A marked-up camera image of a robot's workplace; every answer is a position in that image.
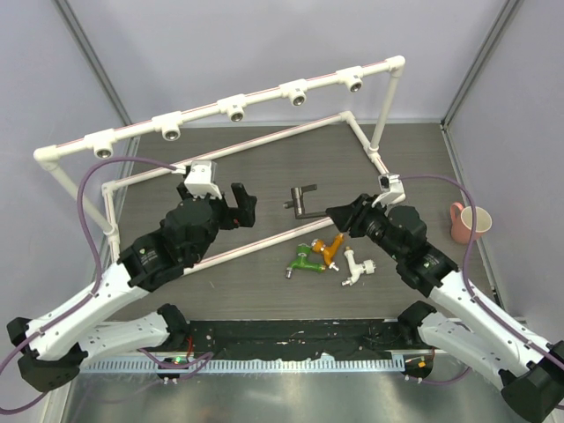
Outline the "dark metal long faucet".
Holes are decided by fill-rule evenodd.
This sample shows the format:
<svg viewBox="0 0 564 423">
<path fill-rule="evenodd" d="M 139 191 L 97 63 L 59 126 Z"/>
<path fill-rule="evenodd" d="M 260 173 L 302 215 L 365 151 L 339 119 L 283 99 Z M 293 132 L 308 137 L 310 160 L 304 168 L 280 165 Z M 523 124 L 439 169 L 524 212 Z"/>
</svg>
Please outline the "dark metal long faucet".
<svg viewBox="0 0 564 423">
<path fill-rule="evenodd" d="M 307 212 L 304 202 L 304 194 L 317 190 L 316 184 L 290 188 L 291 199 L 284 202 L 283 207 L 287 210 L 292 209 L 296 219 L 318 219 L 326 218 L 325 211 Z"/>
</svg>

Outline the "white PVC pipe frame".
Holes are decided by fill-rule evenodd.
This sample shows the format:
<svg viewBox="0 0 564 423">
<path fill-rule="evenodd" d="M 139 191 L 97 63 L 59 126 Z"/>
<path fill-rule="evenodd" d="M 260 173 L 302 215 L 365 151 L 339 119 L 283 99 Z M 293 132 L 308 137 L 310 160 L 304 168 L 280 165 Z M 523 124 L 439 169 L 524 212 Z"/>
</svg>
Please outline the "white PVC pipe frame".
<svg viewBox="0 0 564 423">
<path fill-rule="evenodd" d="M 151 120 L 134 123 L 119 129 L 107 129 L 94 132 L 66 144 L 41 147 L 33 152 L 33 157 L 35 161 L 44 170 L 49 172 L 72 197 L 76 198 L 78 186 L 60 166 L 61 158 L 73 153 L 92 151 L 96 157 L 103 161 L 107 161 L 114 153 L 114 144 L 124 139 L 156 132 L 161 133 L 164 139 L 176 140 L 180 136 L 181 126 L 188 122 L 194 122 L 215 115 L 226 115 L 230 121 L 240 122 L 242 117 L 245 115 L 245 107 L 250 105 L 269 100 L 289 99 L 295 107 L 298 107 L 305 102 L 304 99 L 307 99 L 305 94 L 308 91 L 330 85 L 343 85 L 346 86 L 349 92 L 356 93 L 362 87 L 363 78 L 375 74 L 389 73 L 390 79 L 387 91 L 382 101 L 381 112 L 378 116 L 373 135 L 370 139 L 368 139 L 367 135 L 361 129 L 353 113 L 347 110 L 313 122 L 303 123 L 286 130 L 250 139 L 236 145 L 230 145 L 219 150 L 206 152 L 196 156 L 195 158 L 181 160 L 177 164 L 173 165 L 174 167 L 179 167 L 181 165 L 188 165 L 193 160 L 216 160 L 257 148 L 262 145 L 267 145 L 284 138 L 297 136 L 311 130 L 321 129 L 322 127 L 326 127 L 331 124 L 345 122 L 351 128 L 356 138 L 358 138 L 363 151 L 377 169 L 378 173 L 389 174 L 389 169 L 384 164 L 378 150 L 383 129 L 388 120 L 391 105 L 395 97 L 399 79 L 404 73 L 405 62 L 406 61 L 403 56 L 392 56 L 377 63 L 336 70 L 332 73 L 314 78 L 297 79 L 281 84 L 277 87 L 268 88 L 254 93 L 237 94 L 221 100 L 216 100 L 212 104 L 198 108 L 157 115 Z M 101 191 L 106 209 L 105 217 L 89 200 L 85 201 L 86 213 L 106 235 L 111 257 L 110 260 L 112 263 L 117 260 L 121 247 L 119 228 L 115 214 L 115 201 L 113 199 L 115 191 L 169 173 L 169 169 L 164 168 L 162 170 L 146 171 L 141 174 L 127 176 L 116 181 L 103 183 Z M 311 234 L 314 231 L 324 229 L 330 225 L 332 225 L 332 222 L 329 218 L 318 219 L 312 223 L 299 226 L 298 228 L 290 229 L 261 241 L 256 241 L 226 253 L 221 253 L 210 259 L 205 259 L 195 268 L 186 269 L 185 274 L 188 275 L 196 271 L 202 271 L 206 268 L 277 245 L 281 242 L 290 241 L 291 239 L 295 239 L 305 234 Z"/>
</svg>

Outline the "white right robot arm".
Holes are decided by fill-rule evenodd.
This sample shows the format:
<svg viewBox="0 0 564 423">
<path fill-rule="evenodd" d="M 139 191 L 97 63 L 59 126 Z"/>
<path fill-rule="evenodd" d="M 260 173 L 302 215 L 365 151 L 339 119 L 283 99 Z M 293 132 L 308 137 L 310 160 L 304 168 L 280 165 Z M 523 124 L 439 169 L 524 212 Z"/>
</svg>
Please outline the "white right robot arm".
<svg viewBox="0 0 564 423">
<path fill-rule="evenodd" d="M 563 344 L 551 343 L 485 296 L 427 240 L 412 206 L 391 210 L 362 194 L 326 211 L 339 231 L 368 237 L 396 263 L 403 282 L 425 296 L 399 317 L 401 343 L 435 346 L 480 373 L 528 422 L 542 422 L 563 400 Z"/>
</svg>

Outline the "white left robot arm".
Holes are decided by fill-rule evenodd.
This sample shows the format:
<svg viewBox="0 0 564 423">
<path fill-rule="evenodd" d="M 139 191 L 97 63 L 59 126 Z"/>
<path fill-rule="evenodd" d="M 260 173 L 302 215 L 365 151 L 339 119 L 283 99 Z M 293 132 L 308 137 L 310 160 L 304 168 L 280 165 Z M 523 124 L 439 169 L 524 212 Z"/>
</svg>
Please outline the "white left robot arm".
<svg viewBox="0 0 564 423">
<path fill-rule="evenodd" d="M 117 353 L 181 350 L 189 324 L 180 310 L 164 304 L 130 322 L 103 325 L 108 317 L 144 298 L 185 269 L 200 263 L 221 230 L 252 227 L 256 197 L 242 183 L 231 185 L 237 205 L 224 197 L 196 197 L 183 186 L 181 202 L 157 230 L 138 237 L 94 282 L 41 318 L 17 317 L 7 325 L 14 345 L 23 345 L 18 360 L 24 381 L 39 392 L 55 390 L 82 368 Z"/>
</svg>

